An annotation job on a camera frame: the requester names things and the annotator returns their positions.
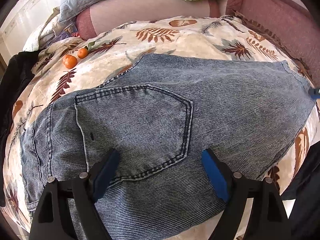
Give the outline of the large orange tangerine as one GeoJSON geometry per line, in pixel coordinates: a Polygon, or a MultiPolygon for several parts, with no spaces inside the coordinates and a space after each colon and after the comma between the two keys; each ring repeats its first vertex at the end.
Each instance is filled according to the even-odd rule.
{"type": "Polygon", "coordinates": [[[77,60],[77,58],[76,57],[74,57],[73,55],[69,55],[69,54],[67,54],[67,55],[65,55],[64,57],[63,57],[63,65],[67,68],[67,69],[72,69],[72,68],[74,68],[76,65],[77,65],[77,63],[78,63],[78,60],[77,60]]]}

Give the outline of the leaf pattern plush blanket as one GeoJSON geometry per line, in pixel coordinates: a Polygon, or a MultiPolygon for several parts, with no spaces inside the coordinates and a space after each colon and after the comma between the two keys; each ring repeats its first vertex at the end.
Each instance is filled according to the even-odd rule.
{"type": "Polygon", "coordinates": [[[149,53],[215,60],[286,61],[291,70],[304,75],[301,67],[274,44],[230,16],[128,22],[88,41],[70,37],[54,43],[39,53],[31,70],[35,76],[13,106],[13,123],[5,146],[5,207],[1,211],[18,237],[27,239],[31,226],[24,197],[20,135],[49,103],[70,92],[99,85],[149,53]],[[81,48],[88,49],[84,59],[77,56],[81,48]],[[63,65],[67,54],[78,60],[72,69],[63,65]]]}

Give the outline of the small orange tangerine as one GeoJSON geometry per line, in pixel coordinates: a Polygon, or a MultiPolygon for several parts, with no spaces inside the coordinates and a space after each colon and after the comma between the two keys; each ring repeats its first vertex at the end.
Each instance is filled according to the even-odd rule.
{"type": "Polygon", "coordinates": [[[88,49],[87,48],[81,48],[78,50],[77,56],[80,59],[84,59],[88,55],[88,49]]]}

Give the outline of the white crumpled cloth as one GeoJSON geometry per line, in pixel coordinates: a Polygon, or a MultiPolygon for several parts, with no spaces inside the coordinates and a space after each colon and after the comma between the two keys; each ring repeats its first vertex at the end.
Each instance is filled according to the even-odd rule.
{"type": "Polygon", "coordinates": [[[60,17],[60,8],[55,7],[46,22],[39,25],[27,38],[23,51],[37,51],[43,49],[46,44],[55,37],[55,29],[60,17]]]}

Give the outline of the black garment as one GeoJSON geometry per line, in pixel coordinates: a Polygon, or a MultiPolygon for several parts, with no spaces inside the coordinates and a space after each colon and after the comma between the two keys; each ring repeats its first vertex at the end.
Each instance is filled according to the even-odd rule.
{"type": "Polygon", "coordinates": [[[13,123],[12,110],[18,97],[33,79],[35,74],[31,72],[38,61],[41,51],[22,51],[14,55],[1,80],[1,167],[5,158],[5,146],[13,123]]]}

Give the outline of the blue denim jeans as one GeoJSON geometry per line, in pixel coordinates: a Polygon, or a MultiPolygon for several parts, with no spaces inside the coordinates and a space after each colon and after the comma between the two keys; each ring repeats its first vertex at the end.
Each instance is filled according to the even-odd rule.
{"type": "Polygon", "coordinates": [[[110,148],[120,162],[96,208],[113,239],[165,239],[220,213],[203,169],[210,148],[260,179],[316,109],[285,61],[148,54],[102,85],[50,103],[21,135],[28,211],[50,176],[76,178],[110,148]]]}

